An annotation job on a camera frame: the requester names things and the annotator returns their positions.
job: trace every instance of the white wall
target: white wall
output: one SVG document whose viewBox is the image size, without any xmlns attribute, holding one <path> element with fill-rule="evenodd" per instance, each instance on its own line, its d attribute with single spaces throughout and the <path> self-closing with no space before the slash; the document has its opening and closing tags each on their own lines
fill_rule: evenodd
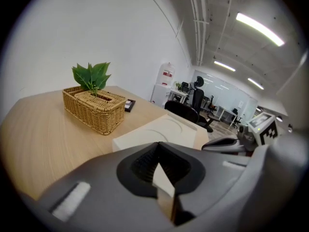
<svg viewBox="0 0 309 232">
<path fill-rule="evenodd" d="M 171 1 L 158 4 L 180 24 Z M 153 0 L 34 0 L 23 12 L 1 63 L 0 119 L 22 97 L 75 86 L 71 67 L 111 62 L 107 85 L 150 99 L 159 67 L 171 62 L 175 80 L 193 70 L 183 33 L 180 43 Z"/>
</svg>

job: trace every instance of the wicker basket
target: wicker basket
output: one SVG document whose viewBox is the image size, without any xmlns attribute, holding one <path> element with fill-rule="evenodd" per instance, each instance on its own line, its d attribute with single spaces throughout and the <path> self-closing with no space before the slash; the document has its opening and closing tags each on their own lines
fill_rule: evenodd
<svg viewBox="0 0 309 232">
<path fill-rule="evenodd" d="M 65 109 L 103 135 L 109 135 L 124 120 L 124 96 L 98 90 L 99 98 L 81 87 L 64 89 L 62 94 Z"/>
</svg>

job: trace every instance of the green leaf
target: green leaf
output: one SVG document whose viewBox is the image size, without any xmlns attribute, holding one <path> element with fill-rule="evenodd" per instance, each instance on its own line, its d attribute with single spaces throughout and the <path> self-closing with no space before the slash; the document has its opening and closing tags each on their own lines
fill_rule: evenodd
<svg viewBox="0 0 309 232">
<path fill-rule="evenodd" d="M 98 89 L 104 89 L 106 86 L 107 79 L 110 78 L 111 75 L 100 76 L 96 80 L 96 86 Z"/>
<path fill-rule="evenodd" d="M 89 75 L 90 75 L 90 81 L 91 81 L 91 83 L 92 83 L 92 66 L 91 66 L 91 64 L 89 64 L 88 63 L 88 71 L 89 71 Z"/>
<path fill-rule="evenodd" d="M 105 76 L 109 64 L 110 63 L 96 64 L 92 71 L 92 81 L 96 81 L 97 78 Z"/>
<path fill-rule="evenodd" d="M 88 86 L 86 84 L 81 84 L 81 88 L 83 90 L 89 90 Z"/>
<path fill-rule="evenodd" d="M 80 85 L 87 85 L 91 75 L 88 69 L 77 64 L 77 67 L 72 68 L 74 80 Z"/>
</svg>

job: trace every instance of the white desk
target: white desk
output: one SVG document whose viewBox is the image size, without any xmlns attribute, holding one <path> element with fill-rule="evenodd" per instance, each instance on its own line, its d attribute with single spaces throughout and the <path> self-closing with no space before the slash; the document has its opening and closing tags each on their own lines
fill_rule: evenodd
<svg viewBox="0 0 309 232">
<path fill-rule="evenodd" d="M 233 125 L 233 123 L 234 123 L 234 121 L 235 121 L 237 115 L 234 114 L 234 113 L 231 112 L 231 111 L 226 110 L 224 107 L 221 107 L 221 106 L 218 106 L 218 107 L 222 109 L 222 112 L 221 112 L 221 114 L 220 114 L 219 119 L 221 119 L 221 117 L 222 117 L 222 115 L 223 115 L 224 112 L 228 112 L 229 114 L 234 115 L 234 119 L 233 119 L 233 121 L 231 122 L 230 126 Z"/>
<path fill-rule="evenodd" d="M 169 100 L 172 100 L 174 95 L 181 96 L 180 103 L 184 103 L 184 100 L 185 100 L 185 98 L 187 97 L 188 94 L 187 93 L 183 93 L 183 92 L 181 92 L 179 90 L 171 89 L 170 90 L 170 94 L 169 94 Z"/>
</svg>

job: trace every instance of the desk surface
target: desk surface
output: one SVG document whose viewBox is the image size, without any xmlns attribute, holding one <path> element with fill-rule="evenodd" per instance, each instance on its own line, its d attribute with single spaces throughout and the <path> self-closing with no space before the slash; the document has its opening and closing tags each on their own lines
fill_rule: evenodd
<svg viewBox="0 0 309 232">
<path fill-rule="evenodd" d="M 53 182 L 87 160 L 112 153 L 112 139 L 124 135 L 167 111 L 119 87 L 105 90 L 136 100 L 131 113 L 103 136 L 64 109 L 62 91 L 20 99 L 1 126 L 1 157 L 18 190 L 38 199 Z M 197 126 L 195 149 L 207 143 L 207 131 Z"/>
<path fill-rule="evenodd" d="M 227 111 L 228 113 L 237 116 L 237 114 L 234 114 L 233 112 L 231 112 L 231 111 L 225 109 L 224 107 L 222 107 L 222 106 L 219 106 L 219 107 L 220 107 L 221 109 L 223 109 L 224 111 Z"/>
<path fill-rule="evenodd" d="M 171 91 L 171 93 L 178 94 L 178 95 L 181 95 L 181 96 L 187 96 L 188 95 L 187 93 L 181 92 L 181 91 L 176 90 L 176 89 L 171 89 L 170 91 Z"/>
</svg>

